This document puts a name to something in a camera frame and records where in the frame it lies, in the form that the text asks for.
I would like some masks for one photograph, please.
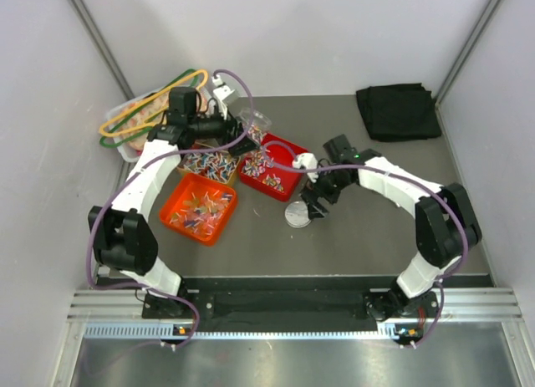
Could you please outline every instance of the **black fabric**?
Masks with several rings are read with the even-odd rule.
[[[421,84],[372,86],[356,94],[364,125],[373,140],[397,142],[442,135],[435,101]]]

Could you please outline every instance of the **white wall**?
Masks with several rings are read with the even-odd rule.
[[[119,169],[97,124],[123,98],[67,0],[0,0],[0,22],[0,385],[43,386]]]
[[[228,68],[255,95],[438,91],[487,0],[85,0],[137,93]]]
[[[505,0],[441,111],[497,281],[535,338],[535,0]]]

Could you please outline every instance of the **white vent strip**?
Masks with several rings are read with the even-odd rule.
[[[377,331],[351,332],[298,332],[298,333],[228,333],[197,332],[193,339],[247,339],[247,340],[311,340],[311,339],[397,339],[394,324],[377,325]],[[89,323],[85,330],[87,339],[184,339],[173,335],[173,325],[168,323]]]

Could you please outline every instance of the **white disc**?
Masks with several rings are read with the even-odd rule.
[[[301,228],[310,224],[307,205],[304,201],[290,203],[284,211],[284,216],[288,225],[294,228]]]

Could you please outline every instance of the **yellow cable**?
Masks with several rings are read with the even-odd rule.
[[[164,93],[167,93],[169,90],[171,90],[175,86],[178,86],[179,84],[183,84],[184,82],[187,82],[188,80],[190,80],[191,78],[194,78],[195,76],[197,76],[199,74],[201,74],[203,76],[202,81],[196,86],[196,89],[199,90],[200,88],[202,88],[206,84],[206,82],[208,82],[208,72],[205,69],[199,69],[198,71],[195,71],[194,73],[189,74],[189,75],[185,76],[184,78],[178,79],[174,84],[170,84],[166,88],[160,90],[158,93],[155,93],[152,96],[149,96],[149,97],[147,97],[145,99],[142,99],[142,100],[138,101],[137,104],[135,104],[133,107],[130,107],[129,109],[123,111],[122,113],[120,113],[119,115],[115,116],[111,120],[104,122],[99,128],[99,133],[102,136],[106,136],[107,138],[114,138],[114,137],[119,136],[119,135],[129,134],[130,132],[136,132],[137,130],[142,130],[143,128],[152,127],[152,126],[158,124],[157,121],[151,121],[151,122],[149,122],[147,124],[141,124],[141,125],[132,126],[131,128],[128,128],[127,130],[118,130],[116,132],[111,132],[111,133],[106,131],[106,128],[108,128],[113,123],[115,123],[115,122],[117,122],[119,120],[122,120],[126,115],[130,114],[132,111],[134,111],[140,105],[149,103],[149,102],[159,98],[160,96],[162,96]],[[167,106],[163,107],[162,109],[157,111],[157,114],[161,113],[162,111],[164,111],[166,109],[167,109]]]

